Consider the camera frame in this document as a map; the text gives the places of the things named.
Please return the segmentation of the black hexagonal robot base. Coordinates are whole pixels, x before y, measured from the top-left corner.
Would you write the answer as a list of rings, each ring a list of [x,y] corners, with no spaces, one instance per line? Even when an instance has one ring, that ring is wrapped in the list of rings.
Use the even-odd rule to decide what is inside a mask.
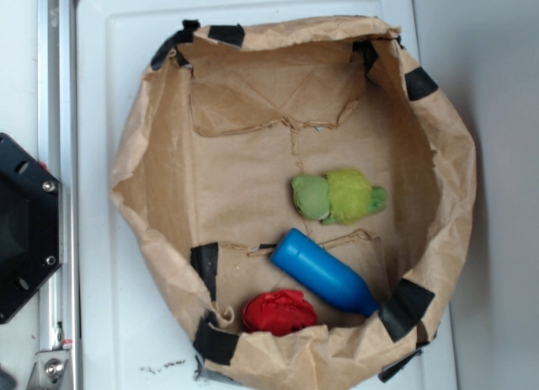
[[[1,135],[1,323],[9,323],[61,266],[61,183]]]

